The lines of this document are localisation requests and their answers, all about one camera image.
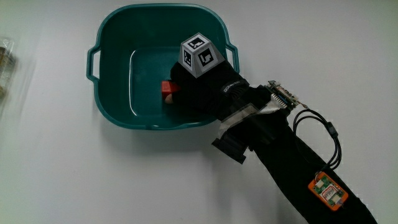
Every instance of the red block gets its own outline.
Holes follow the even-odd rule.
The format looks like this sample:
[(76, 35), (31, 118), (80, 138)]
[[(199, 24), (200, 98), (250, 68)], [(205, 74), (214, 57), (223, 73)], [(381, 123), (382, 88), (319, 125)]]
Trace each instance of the red block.
[(166, 99), (166, 97), (169, 94), (172, 94), (176, 91), (179, 91), (181, 88), (175, 84), (174, 82), (171, 81), (162, 81), (162, 98), (163, 100)]

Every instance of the circuit board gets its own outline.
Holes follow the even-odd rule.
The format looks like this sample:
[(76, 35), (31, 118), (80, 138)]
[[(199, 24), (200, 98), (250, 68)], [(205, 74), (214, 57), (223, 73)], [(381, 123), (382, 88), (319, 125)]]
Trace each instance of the circuit board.
[(324, 172), (319, 173), (317, 177), (317, 180), (311, 181), (308, 189), (331, 210), (337, 211), (347, 200), (348, 193)]

